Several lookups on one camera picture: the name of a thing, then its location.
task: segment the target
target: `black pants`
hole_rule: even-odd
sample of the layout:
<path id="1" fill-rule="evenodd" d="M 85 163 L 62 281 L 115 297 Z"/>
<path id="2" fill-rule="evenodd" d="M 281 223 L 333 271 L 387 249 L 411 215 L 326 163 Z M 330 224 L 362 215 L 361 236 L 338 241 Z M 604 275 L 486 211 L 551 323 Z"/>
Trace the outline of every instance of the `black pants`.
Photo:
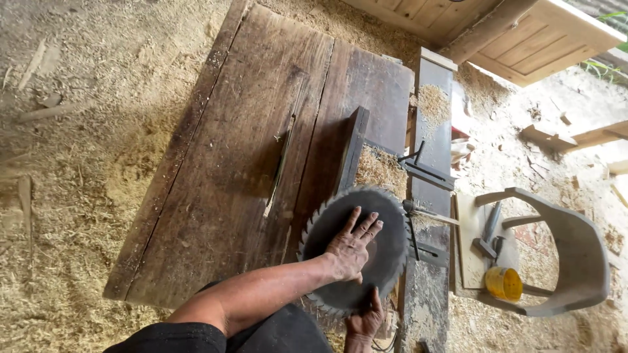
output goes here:
<path id="1" fill-rule="evenodd" d="M 206 290 L 220 281 L 201 288 Z M 227 339 L 227 353 L 333 353 L 314 318 L 288 304 L 261 322 Z"/>

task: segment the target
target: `finger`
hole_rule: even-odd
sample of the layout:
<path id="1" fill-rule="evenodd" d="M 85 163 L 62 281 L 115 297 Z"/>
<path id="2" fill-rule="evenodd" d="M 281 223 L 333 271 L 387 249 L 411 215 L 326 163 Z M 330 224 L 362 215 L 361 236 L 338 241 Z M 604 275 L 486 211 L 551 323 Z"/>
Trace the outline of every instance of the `finger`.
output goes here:
<path id="1" fill-rule="evenodd" d="M 355 227 L 355 223 L 357 222 L 357 219 L 360 217 L 361 212 L 362 212 L 362 207 L 358 206 L 354 208 L 353 212 L 351 212 L 351 216 L 349 216 L 349 220 L 347 221 L 347 224 L 345 224 L 345 227 L 342 229 L 343 232 L 351 233 L 351 231 Z"/>
<path id="2" fill-rule="evenodd" d="M 361 239 L 364 239 L 366 244 L 370 243 L 371 240 L 375 238 L 377 233 L 379 233 L 379 231 L 381 231 L 383 227 L 384 227 L 384 223 L 381 220 L 378 220 L 377 222 L 373 223 L 371 228 L 369 228 L 369 230 L 366 233 L 364 233 Z"/>
<path id="3" fill-rule="evenodd" d="M 358 272 L 357 277 L 355 277 L 353 281 L 356 282 L 358 285 L 362 285 L 362 273 Z"/>
<path id="4" fill-rule="evenodd" d="M 377 212 L 373 212 L 368 217 L 366 217 L 365 220 L 362 221 L 360 226 L 353 233 L 356 238 L 360 239 L 364 235 L 364 233 L 369 231 L 369 228 L 371 228 L 371 225 L 373 224 L 373 222 L 375 222 L 378 215 L 379 214 Z"/>
<path id="5" fill-rule="evenodd" d="M 382 301 L 379 299 L 379 289 L 375 287 L 371 293 L 371 305 L 373 306 L 373 311 L 384 315 L 384 309 L 382 309 Z"/>

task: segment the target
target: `workbench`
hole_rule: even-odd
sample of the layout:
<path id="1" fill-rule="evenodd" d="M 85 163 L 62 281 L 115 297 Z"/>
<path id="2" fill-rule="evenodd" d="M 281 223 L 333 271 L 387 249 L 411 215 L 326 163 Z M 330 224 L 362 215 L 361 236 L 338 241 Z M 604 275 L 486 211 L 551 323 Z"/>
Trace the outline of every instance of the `workbench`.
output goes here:
<path id="1" fill-rule="evenodd" d="M 176 308 L 210 281 L 296 261 L 307 218 L 333 193 L 339 131 L 363 106 L 365 137 L 403 154 L 413 84 L 407 67 L 234 0 L 104 296 Z"/>

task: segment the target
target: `circular saw blade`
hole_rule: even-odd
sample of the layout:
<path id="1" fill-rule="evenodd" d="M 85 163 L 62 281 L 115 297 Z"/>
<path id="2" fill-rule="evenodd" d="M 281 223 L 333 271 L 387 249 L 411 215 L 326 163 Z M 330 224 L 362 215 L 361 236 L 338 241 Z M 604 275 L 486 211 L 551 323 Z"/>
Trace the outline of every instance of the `circular saw blade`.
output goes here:
<path id="1" fill-rule="evenodd" d="M 339 281 L 323 286 L 308 298 L 331 314 L 348 316 L 356 313 L 369 300 L 374 286 L 385 298 L 393 289 L 408 258 L 408 219 L 401 202 L 391 193 L 379 187 L 354 187 L 344 190 L 324 202 L 314 212 L 301 233 L 297 257 L 305 261 L 323 254 L 327 245 L 349 219 L 351 212 L 362 207 L 356 227 L 371 213 L 378 212 L 383 221 L 382 230 L 367 245 L 369 260 L 362 268 L 362 284 Z"/>

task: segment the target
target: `yellow container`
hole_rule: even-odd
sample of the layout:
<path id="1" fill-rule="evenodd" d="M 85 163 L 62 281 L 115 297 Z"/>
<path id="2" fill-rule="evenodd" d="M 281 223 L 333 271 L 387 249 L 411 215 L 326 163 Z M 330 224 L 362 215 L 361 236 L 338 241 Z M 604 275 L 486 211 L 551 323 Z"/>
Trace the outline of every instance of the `yellow container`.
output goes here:
<path id="1" fill-rule="evenodd" d="M 491 267 L 484 275 L 484 282 L 490 294 L 498 299 L 516 303 L 521 299 L 523 282 L 512 268 Z"/>

